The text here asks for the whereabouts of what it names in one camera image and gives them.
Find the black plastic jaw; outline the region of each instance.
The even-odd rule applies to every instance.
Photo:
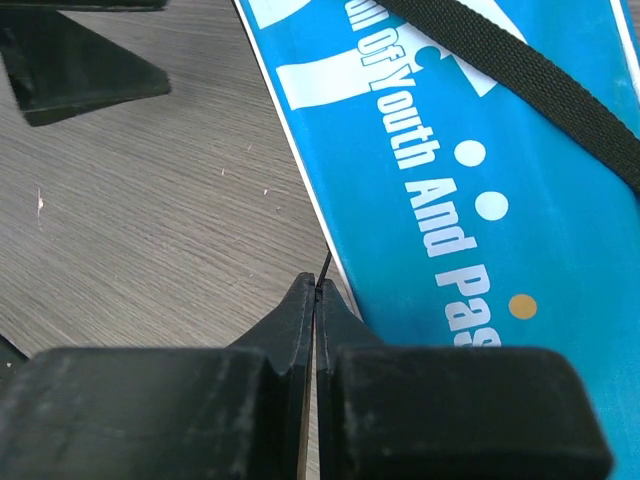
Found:
[[[57,349],[0,400],[0,478],[304,478],[313,323],[321,477],[602,480],[575,371],[541,349],[385,345],[301,274],[225,349]]]

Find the black woven cord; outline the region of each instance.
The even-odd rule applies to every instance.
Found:
[[[553,62],[457,0],[377,0],[563,130],[640,194],[640,141]]]

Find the gold dot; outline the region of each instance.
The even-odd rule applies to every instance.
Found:
[[[515,295],[509,302],[509,311],[520,320],[529,320],[538,313],[538,304],[530,295]]]

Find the white stripe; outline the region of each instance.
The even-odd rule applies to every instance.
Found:
[[[613,9],[613,16],[618,25],[618,32],[620,33],[620,41],[622,42],[622,48],[624,50],[624,56],[627,60],[627,68],[631,75],[631,83],[633,89],[636,92],[636,97],[640,101],[640,64],[638,63],[638,53],[636,52],[631,33],[629,32],[629,25],[627,24],[627,18],[622,8],[622,0],[611,0],[611,8]]]
[[[338,256],[338,251],[336,250],[336,246],[333,243],[333,239],[331,238],[331,233],[329,232],[329,227],[327,226],[327,222],[324,219],[324,215],[322,214],[322,209],[320,208],[320,204],[318,203],[318,198],[316,197],[316,192],[313,190],[311,186],[311,180],[309,180],[309,174],[307,173],[307,169],[302,162],[302,157],[300,156],[300,151],[298,150],[298,146],[296,145],[295,140],[293,139],[293,134],[291,133],[291,128],[287,123],[287,119],[284,115],[284,111],[282,110],[282,106],[280,105],[280,100],[276,95],[276,91],[273,88],[273,82],[271,81],[271,77],[269,76],[269,72],[267,71],[267,67],[265,66],[264,59],[262,58],[262,53],[260,53],[260,49],[258,48],[258,44],[256,43],[256,37],[251,31],[251,25],[247,20],[247,15],[240,3],[240,0],[234,0],[236,8],[240,14],[240,20],[244,25],[244,28],[247,32],[247,36],[249,37],[249,43],[251,44],[251,48],[253,48],[253,53],[256,56],[256,60],[258,61],[258,66],[262,71],[262,75],[264,76],[265,83],[267,84],[267,89],[269,90],[269,94],[271,95],[271,99],[276,107],[276,112],[278,113],[278,117],[280,118],[280,123],[282,123],[282,128],[284,129],[284,134],[289,141],[289,147],[291,148],[291,152],[293,153],[293,157],[296,160],[296,164],[298,165],[298,169],[300,170],[300,175],[302,176],[302,181],[304,182],[304,186],[307,189],[307,193],[309,194],[309,198],[311,199],[311,204],[313,205],[313,209],[316,212],[318,217],[318,221],[320,222],[320,228],[324,233],[325,239],[327,240],[327,245],[329,245],[329,250],[331,250],[331,255],[333,256],[333,261],[338,268],[338,272],[340,273],[340,277],[342,277],[342,281],[344,282],[344,286],[347,289],[347,295],[349,296],[349,300],[351,301],[351,305],[353,306],[356,315],[360,318],[360,311],[358,309],[358,305],[356,304],[355,297],[353,295],[353,290],[351,289],[351,285],[349,284],[349,280],[347,279],[347,274],[344,271],[344,267],[342,266],[342,261]]]

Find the wood grain surface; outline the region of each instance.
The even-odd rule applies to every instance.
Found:
[[[70,16],[173,93],[32,129],[0,81],[0,333],[28,354],[226,345],[325,253],[231,2]],[[317,478],[315,441],[309,460]]]

